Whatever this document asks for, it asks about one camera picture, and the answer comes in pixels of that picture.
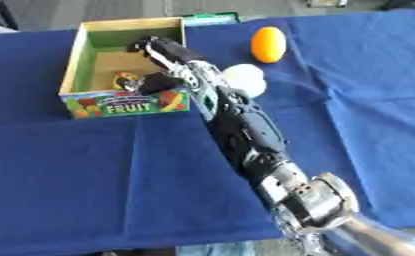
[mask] orange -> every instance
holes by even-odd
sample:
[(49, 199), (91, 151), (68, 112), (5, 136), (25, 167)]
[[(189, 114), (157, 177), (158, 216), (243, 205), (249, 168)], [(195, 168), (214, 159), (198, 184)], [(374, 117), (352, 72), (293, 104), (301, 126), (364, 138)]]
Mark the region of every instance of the orange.
[(263, 63), (279, 61), (286, 51), (286, 38), (276, 27), (260, 28), (252, 37), (251, 52)]

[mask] fruit illustration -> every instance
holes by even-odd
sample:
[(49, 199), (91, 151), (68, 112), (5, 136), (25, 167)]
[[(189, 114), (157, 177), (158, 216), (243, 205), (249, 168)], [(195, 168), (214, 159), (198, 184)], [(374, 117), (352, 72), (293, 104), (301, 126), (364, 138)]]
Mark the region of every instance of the fruit illustration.
[(70, 111), (77, 110), (77, 109), (82, 109), (83, 108), (83, 106), (81, 104), (79, 104), (76, 99), (73, 99), (73, 98), (68, 98), (66, 100), (66, 105), (67, 105), (67, 108)]
[(157, 107), (160, 112), (168, 112), (175, 109), (182, 100), (182, 94), (173, 91), (164, 91), (159, 95)]
[(183, 109), (185, 109), (185, 104), (177, 104), (176, 109), (177, 110), (183, 110)]
[(81, 98), (78, 100), (79, 104), (81, 104), (84, 108), (90, 105), (96, 105), (97, 102), (95, 99), (92, 98)]
[(89, 112), (97, 112), (97, 111), (101, 111), (100, 107), (98, 107), (97, 105), (90, 105), (86, 107), (86, 110)]
[(84, 109), (76, 109), (74, 111), (72, 111), (73, 116), (76, 118), (88, 118), (89, 117), (89, 112), (87, 112)]

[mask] silver metal joint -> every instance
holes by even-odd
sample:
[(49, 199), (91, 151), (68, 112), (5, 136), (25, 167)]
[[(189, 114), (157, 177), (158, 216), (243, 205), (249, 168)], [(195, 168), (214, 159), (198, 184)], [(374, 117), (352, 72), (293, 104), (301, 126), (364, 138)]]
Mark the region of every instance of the silver metal joint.
[(285, 191), (287, 194), (283, 200), (273, 204), (271, 212), (278, 228), (286, 236), (336, 228), (359, 211), (358, 201), (350, 187), (330, 173), (321, 174), (292, 191)]

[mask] box label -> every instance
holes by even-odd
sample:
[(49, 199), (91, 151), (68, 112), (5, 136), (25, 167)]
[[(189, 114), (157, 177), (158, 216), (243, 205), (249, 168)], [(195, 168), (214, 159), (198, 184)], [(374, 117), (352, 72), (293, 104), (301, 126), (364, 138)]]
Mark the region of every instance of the box label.
[(187, 111), (190, 104), (184, 90), (169, 90), (150, 96), (126, 91), (91, 92), (61, 95), (61, 99), (75, 118)]

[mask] blue tablecloth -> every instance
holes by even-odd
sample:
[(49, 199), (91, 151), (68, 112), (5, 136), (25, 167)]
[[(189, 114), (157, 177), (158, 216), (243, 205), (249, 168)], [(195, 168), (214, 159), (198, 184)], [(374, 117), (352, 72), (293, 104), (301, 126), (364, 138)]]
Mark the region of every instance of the blue tablecloth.
[[(281, 28), (288, 52), (255, 63)], [(257, 101), (310, 175), (352, 185), (364, 212), (415, 226), (415, 11), (187, 28), (221, 68), (254, 63)], [(0, 35), (0, 255), (50, 255), (277, 237), (198, 111), (70, 120), (56, 92), (74, 31)]]

